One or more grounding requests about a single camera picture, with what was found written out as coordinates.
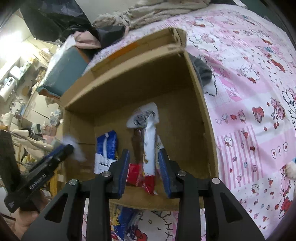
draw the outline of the red snack package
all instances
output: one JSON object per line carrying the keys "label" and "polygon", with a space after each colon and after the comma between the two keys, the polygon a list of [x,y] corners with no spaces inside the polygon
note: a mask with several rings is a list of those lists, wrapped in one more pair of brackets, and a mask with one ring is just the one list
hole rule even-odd
{"label": "red snack package", "polygon": [[142,186],[142,167],[140,164],[129,164],[128,167],[128,175],[126,178],[126,182],[136,186],[141,187]]}

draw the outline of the blue package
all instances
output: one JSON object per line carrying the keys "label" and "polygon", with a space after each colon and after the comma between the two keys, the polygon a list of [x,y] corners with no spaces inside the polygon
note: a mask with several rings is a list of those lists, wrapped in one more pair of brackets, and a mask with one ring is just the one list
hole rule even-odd
{"label": "blue package", "polygon": [[107,138],[107,145],[106,145],[107,158],[115,159],[116,145],[117,145],[117,134],[115,131],[107,132],[104,135],[101,135],[96,138],[96,153],[101,154],[102,156],[104,155],[103,144],[106,138]]}
{"label": "blue package", "polygon": [[114,205],[113,210],[110,210],[111,235],[114,240],[116,240],[114,234],[124,240],[126,229],[136,212],[136,209],[120,205]]}

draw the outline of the white appliance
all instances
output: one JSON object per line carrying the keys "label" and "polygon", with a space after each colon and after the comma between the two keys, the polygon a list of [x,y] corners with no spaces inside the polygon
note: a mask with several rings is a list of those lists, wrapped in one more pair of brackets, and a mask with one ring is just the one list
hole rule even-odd
{"label": "white appliance", "polygon": [[12,69],[9,71],[9,75],[19,80],[22,75],[22,72],[19,67],[13,66]]}
{"label": "white appliance", "polygon": [[8,77],[5,85],[0,89],[0,102],[6,102],[11,91],[15,87],[16,80],[13,77]]}

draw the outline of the wall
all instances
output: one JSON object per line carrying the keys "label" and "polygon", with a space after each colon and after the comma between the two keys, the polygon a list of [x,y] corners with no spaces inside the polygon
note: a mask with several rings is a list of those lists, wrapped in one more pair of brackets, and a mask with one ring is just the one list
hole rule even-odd
{"label": "wall", "polygon": [[12,15],[0,30],[0,68],[13,55],[18,54],[17,45],[31,36],[25,21],[17,15]]}
{"label": "wall", "polygon": [[111,14],[114,11],[123,12],[128,10],[129,7],[134,6],[138,1],[139,0],[76,0],[91,23],[99,14]]}

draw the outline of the hello kitty print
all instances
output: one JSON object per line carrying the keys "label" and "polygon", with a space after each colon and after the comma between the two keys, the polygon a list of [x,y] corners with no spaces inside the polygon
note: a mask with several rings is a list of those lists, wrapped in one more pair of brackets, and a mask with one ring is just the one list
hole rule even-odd
{"label": "hello kitty print", "polygon": [[[296,156],[293,45],[281,29],[249,10],[210,4],[130,31],[98,53],[86,71],[120,48],[167,27],[184,29],[186,50],[212,70],[212,80],[203,90],[219,178],[267,238],[288,212],[295,188],[285,175],[287,162]],[[165,220],[162,215],[142,211],[127,240],[174,240],[177,215],[166,213]],[[206,240],[203,227],[200,238]]]}

